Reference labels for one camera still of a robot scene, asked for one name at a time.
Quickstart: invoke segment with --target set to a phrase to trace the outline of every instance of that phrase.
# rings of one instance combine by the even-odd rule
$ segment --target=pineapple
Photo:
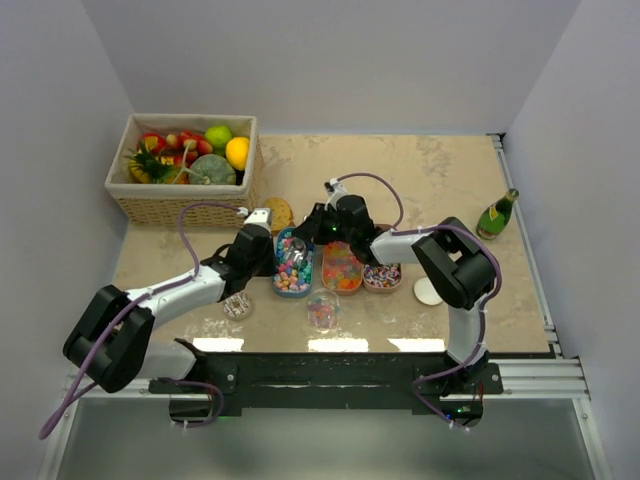
[[[126,156],[129,159],[129,170],[131,175],[140,183],[174,183],[176,175],[180,173],[180,167],[173,162],[166,162],[165,158],[156,157],[147,149],[145,142],[138,144],[138,151],[133,155]],[[175,183],[189,183],[186,173],[182,173]]]

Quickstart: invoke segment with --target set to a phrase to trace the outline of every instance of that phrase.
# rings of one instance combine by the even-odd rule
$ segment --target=bottle label
[[[498,210],[496,210],[496,204],[494,203],[489,207],[489,219],[493,222],[498,218]]]

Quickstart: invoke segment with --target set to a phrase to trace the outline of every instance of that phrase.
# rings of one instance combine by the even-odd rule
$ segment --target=gray floor
[[[570,401],[486,402],[469,435],[403,411],[247,410],[171,426],[166,400],[88,399],[59,479],[593,478]]]

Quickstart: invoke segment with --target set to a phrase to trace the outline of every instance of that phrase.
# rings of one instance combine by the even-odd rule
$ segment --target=table
[[[296,222],[314,202],[326,200],[324,181],[356,171],[381,175],[398,190],[406,212],[400,229],[428,226],[448,216],[457,216],[472,229],[483,209],[506,190],[487,136],[261,135],[260,141],[265,160],[261,198],[285,198]],[[397,206],[384,186],[360,178],[346,180],[345,185],[365,198],[374,221],[395,221]],[[234,230],[217,228],[191,228],[187,233],[201,258],[235,236]],[[512,221],[487,245],[504,275],[501,294],[488,305],[489,350],[548,352],[517,223]],[[114,284],[121,289],[150,285],[191,266],[176,229],[131,225]],[[418,265],[403,266],[403,273],[404,285],[391,295],[363,289],[342,297],[339,325],[328,332],[308,323],[304,298],[278,297],[270,279],[260,278],[251,280],[246,289],[255,307],[247,319],[227,320],[221,305],[205,306],[157,329],[152,342],[180,337],[195,339],[202,349],[246,352],[441,350],[448,338],[447,307],[427,307],[414,298],[413,283],[424,276]],[[314,286],[321,284],[316,263]]]

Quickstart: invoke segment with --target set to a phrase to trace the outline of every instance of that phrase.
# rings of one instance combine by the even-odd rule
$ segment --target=green apple
[[[214,151],[218,152],[224,151],[233,134],[226,125],[216,125],[204,132],[204,138],[213,146]]]

